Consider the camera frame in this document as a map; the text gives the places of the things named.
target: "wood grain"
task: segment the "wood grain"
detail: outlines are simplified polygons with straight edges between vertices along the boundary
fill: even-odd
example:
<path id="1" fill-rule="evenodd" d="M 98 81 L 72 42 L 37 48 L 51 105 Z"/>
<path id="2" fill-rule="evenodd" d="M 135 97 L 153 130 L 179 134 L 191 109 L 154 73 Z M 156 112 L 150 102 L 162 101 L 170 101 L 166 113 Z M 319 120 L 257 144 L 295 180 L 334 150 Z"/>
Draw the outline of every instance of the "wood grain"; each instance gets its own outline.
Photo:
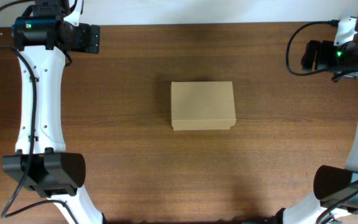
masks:
<path id="1" fill-rule="evenodd" d="M 358 81 L 295 77 L 285 49 L 300 23 L 106 26 L 99 55 L 75 54 L 62 83 L 68 152 L 86 160 L 86 188 L 110 222 L 200 222 L 270 217 L 313 189 L 319 166 L 344 167 L 358 118 Z M 0 43 L 10 43 L 0 29 Z M 291 48 L 332 40 L 316 26 Z M 229 131 L 170 126 L 170 84 L 232 81 Z M 0 50 L 0 212 L 16 183 L 2 172 L 21 113 L 17 59 Z M 12 209 L 38 201 L 23 190 Z M 358 216 L 343 218 L 358 223 Z M 53 205 L 0 223 L 65 223 Z"/>

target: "brown box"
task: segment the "brown box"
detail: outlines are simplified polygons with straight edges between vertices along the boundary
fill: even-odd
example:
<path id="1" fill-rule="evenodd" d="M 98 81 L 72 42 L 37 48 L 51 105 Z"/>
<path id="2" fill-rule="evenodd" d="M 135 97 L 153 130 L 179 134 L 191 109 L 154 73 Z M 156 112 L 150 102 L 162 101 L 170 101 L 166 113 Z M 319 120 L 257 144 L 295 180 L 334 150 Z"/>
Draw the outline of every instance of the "brown box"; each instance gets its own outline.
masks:
<path id="1" fill-rule="evenodd" d="M 230 129 L 236 123 L 232 82 L 172 82 L 172 128 Z"/>

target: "white background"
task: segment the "white background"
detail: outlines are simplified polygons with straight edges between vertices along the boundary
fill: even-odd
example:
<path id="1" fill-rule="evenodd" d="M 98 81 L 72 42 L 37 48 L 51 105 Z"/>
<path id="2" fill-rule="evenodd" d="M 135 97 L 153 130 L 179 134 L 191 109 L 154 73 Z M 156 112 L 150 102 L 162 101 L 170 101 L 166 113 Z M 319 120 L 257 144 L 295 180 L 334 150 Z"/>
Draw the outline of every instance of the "white background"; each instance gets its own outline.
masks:
<path id="1" fill-rule="evenodd" d="M 0 0 L 0 6 L 14 0 Z M 10 27 L 26 5 L 0 14 Z M 293 22 L 356 16 L 358 0 L 85 0 L 81 22 L 96 25 Z"/>

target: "brown table surface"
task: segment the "brown table surface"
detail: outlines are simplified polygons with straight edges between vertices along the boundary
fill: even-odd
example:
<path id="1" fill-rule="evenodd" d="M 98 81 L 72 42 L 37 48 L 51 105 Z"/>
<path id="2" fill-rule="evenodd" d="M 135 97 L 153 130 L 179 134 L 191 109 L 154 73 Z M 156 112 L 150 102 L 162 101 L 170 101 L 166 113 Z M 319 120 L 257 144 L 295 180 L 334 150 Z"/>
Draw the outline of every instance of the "brown table surface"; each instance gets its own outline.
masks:
<path id="1" fill-rule="evenodd" d="M 290 75 L 285 49 L 301 23 L 104 26 L 100 54 L 76 54 L 62 83 L 68 152 L 86 160 L 86 188 L 109 221 L 187 222 L 270 217 L 313 189 L 321 165 L 344 167 L 358 118 L 358 81 Z M 0 43 L 11 42 L 0 29 Z M 299 69 L 307 41 L 292 47 Z M 170 126 L 170 84 L 232 81 L 229 131 Z M 16 182 L 2 171 L 21 117 L 17 59 L 0 50 L 0 212 Z M 23 190 L 13 209 L 40 200 Z M 358 223 L 358 216 L 343 218 Z M 0 223 L 65 223 L 54 205 Z"/>

